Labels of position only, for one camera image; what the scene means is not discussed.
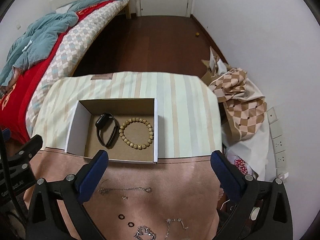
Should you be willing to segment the black smart watch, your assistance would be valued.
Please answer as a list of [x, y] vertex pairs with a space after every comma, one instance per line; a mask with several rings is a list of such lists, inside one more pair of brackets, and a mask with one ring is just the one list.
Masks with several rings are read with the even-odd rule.
[[111, 113], [102, 113], [95, 122], [97, 139], [106, 148], [113, 146], [118, 134], [119, 124]]

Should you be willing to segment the white red printed bag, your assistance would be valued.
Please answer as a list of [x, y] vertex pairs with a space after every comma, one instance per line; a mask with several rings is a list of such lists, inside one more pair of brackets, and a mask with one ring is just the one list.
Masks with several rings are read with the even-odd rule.
[[227, 160], [234, 166], [237, 167], [237, 169], [243, 174], [252, 175], [255, 179], [257, 179], [257, 174], [252, 170], [252, 168], [246, 163], [243, 159], [241, 159], [238, 155], [231, 153], [225, 154]]

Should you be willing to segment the white cloth sheet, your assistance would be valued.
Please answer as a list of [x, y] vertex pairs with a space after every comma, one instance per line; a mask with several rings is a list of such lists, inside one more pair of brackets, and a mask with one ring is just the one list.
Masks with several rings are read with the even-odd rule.
[[267, 119], [253, 137], [242, 141], [232, 139], [229, 124], [222, 125], [222, 143], [226, 147], [225, 154], [233, 152], [238, 155], [257, 174], [258, 180], [265, 180], [269, 138], [270, 130]]

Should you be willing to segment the white mug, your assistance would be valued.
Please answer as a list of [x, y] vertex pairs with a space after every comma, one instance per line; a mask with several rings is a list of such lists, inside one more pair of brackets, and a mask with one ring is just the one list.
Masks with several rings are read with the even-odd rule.
[[260, 207], [253, 207], [251, 214], [250, 214], [250, 220], [255, 221], [257, 219], [258, 213], [260, 211]]

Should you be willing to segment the white cardboard box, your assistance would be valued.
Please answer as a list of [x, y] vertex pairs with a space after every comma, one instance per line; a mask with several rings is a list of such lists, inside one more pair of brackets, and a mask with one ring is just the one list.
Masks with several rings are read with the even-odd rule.
[[65, 152], [93, 158], [99, 150], [106, 150], [110, 161], [157, 163], [157, 100], [79, 100], [73, 110]]

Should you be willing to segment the brown checkered cloth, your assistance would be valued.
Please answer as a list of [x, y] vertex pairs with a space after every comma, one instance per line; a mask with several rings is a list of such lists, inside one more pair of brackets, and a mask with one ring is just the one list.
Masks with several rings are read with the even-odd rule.
[[207, 72], [201, 80], [223, 105], [232, 139], [249, 139], [265, 120], [265, 96], [247, 77], [245, 70], [224, 63], [212, 47], [209, 51], [210, 59], [202, 60]]

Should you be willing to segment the red bed blanket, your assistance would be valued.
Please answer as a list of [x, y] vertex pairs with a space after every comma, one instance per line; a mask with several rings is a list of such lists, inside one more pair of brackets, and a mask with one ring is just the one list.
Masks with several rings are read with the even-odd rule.
[[11, 137], [21, 143], [30, 139], [25, 126], [25, 116], [31, 94], [48, 68], [60, 42], [66, 32], [59, 35], [48, 58], [35, 64], [30, 70], [20, 75], [12, 90], [1, 98], [1, 129], [8, 129]]

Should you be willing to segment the striped pink table mat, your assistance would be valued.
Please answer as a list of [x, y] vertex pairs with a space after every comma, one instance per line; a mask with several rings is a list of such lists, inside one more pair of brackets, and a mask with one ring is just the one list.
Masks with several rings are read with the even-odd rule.
[[77, 172], [102, 148], [94, 123], [102, 113], [119, 123], [145, 118], [153, 144], [135, 150], [121, 139], [86, 209], [107, 239], [133, 239], [148, 226], [158, 239], [212, 239], [219, 182], [210, 155], [222, 148], [215, 94], [196, 76], [115, 73], [65, 77], [47, 93], [34, 134], [43, 149], [31, 161], [37, 178]]

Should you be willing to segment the checkered pastel bed sheet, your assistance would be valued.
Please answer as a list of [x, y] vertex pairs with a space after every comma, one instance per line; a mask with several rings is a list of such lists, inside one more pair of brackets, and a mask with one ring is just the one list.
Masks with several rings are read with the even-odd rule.
[[31, 94], [25, 116], [27, 135], [32, 135], [44, 98], [52, 85], [75, 72], [89, 46], [129, 1], [104, 1], [77, 12], [78, 23], [63, 36], [52, 61]]

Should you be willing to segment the teal quilted blanket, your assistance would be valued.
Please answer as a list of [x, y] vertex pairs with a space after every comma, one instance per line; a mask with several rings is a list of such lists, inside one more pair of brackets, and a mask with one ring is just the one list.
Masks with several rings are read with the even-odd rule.
[[45, 60], [57, 42], [58, 36], [79, 21], [76, 12], [109, 0], [59, 0], [66, 12], [52, 12], [30, 24], [25, 33], [12, 44], [1, 71], [1, 86], [7, 87], [15, 72], [23, 73]]

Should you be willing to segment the white wall socket strip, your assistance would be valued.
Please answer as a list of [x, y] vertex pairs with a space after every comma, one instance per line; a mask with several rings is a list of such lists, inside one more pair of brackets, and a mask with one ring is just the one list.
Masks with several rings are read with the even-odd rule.
[[283, 129], [274, 107], [271, 107], [269, 110], [267, 110], [267, 119], [274, 152], [276, 175], [278, 178], [286, 180], [289, 176], [287, 172], [286, 145], [283, 136]]

